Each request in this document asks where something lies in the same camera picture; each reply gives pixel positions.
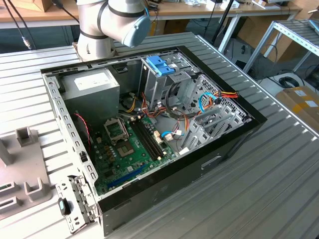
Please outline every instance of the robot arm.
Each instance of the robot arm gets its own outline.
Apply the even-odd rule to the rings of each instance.
[[[113,39],[135,47],[149,31],[141,0],[78,0],[77,5],[81,30],[77,49],[83,60],[112,56]]]

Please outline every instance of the aluminum table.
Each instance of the aluminum table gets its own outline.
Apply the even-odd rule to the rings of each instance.
[[[185,45],[268,120],[229,160],[134,220],[111,239],[315,239],[319,234],[318,134],[192,33],[148,37],[121,54]],[[53,197],[0,221],[3,238],[102,238],[98,223],[71,235],[54,189],[76,174],[39,69],[78,62],[72,47],[0,55],[0,134],[38,130]]]
[[[311,53],[319,56],[319,35],[312,29],[307,20],[287,20],[287,21],[273,21],[268,27],[265,35],[259,42],[246,66],[244,67],[244,72],[248,72],[252,67],[254,61],[257,59],[258,54],[264,44],[269,39],[270,35],[274,30],[279,31],[278,35],[275,37],[271,45],[276,45],[282,34],[289,37],[291,40],[295,41],[299,45],[303,46],[308,50],[308,53],[302,58],[302,60],[295,66],[294,71],[304,63],[304,61],[311,55]],[[265,53],[265,57],[269,55],[273,46],[270,46]]]

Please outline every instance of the blue drive bay latch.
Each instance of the blue drive bay latch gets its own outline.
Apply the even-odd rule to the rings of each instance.
[[[149,56],[146,62],[160,75],[168,75],[175,72],[175,69],[168,66],[166,61],[162,60],[159,56]]]

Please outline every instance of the gray plastic part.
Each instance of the gray plastic part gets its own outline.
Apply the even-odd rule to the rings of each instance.
[[[28,127],[16,129],[14,133],[21,147],[35,143],[35,139]]]
[[[49,200],[52,196],[37,132],[20,128],[0,139],[0,220]],[[7,152],[10,159],[4,160]]]
[[[0,215],[15,210],[21,206],[21,201],[17,197],[8,198],[0,202]]]
[[[15,182],[8,182],[0,185],[0,196],[19,190],[19,186]]]
[[[2,161],[5,166],[8,166],[13,163],[13,157],[5,148],[1,139],[0,139],[0,161]]]
[[[41,178],[38,178],[38,185],[30,187],[27,182],[24,182],[25,194],[29,196],[30,202],[43,198],[46,195],[47,186],[42,183]]]

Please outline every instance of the desk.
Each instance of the desk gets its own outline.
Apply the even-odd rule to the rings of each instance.
[[[79,16],[77,6],[73,0],[64,0],[64,7],[75,17]],[[290,20],[294,19],[300,10],[301,8],[294,4],[290,7],[282,7],[281,10],[263,10],[254,4],[240,4],[239,8],[230,10],[228,14],[232,20],[218,50],[220,52],[225,50],[238,20],[242,16],[289,15],[288,20]],[[21,8],[19,9],[19,12],[29,27],[78,24],[63,10],[58,9],[55,6],[50,7],[47,12],[37,12]],[[206,9],[205,4],[197,7],[191,7],[183,2],[163,2],[159,4],[158,20],[209,18],[210,14],[211,11]],[[223,14],[224,10],[216,8],[212,17],[221,17]],[[153,11],[150,11],[150,16],[151,20],[155,19],[155,13]],[[0,29],[1,28],[15,28],[15,24],[5,8],[0,9]]]
[[[185,45],[267,117],[238,152],[193,184],[116,230],[109,239],[270,239],[319,234],[319,137],[302,121],[192,33],[147,37],[121,54]],[[72,47],[0,55],[0,135],[38,130],[51,200],[0,221],[0,235],[22,239],[102,239],[98,223],[74,236],[61,216],[54,185],[77,169],[55,121],[40,69],[79,59]]]

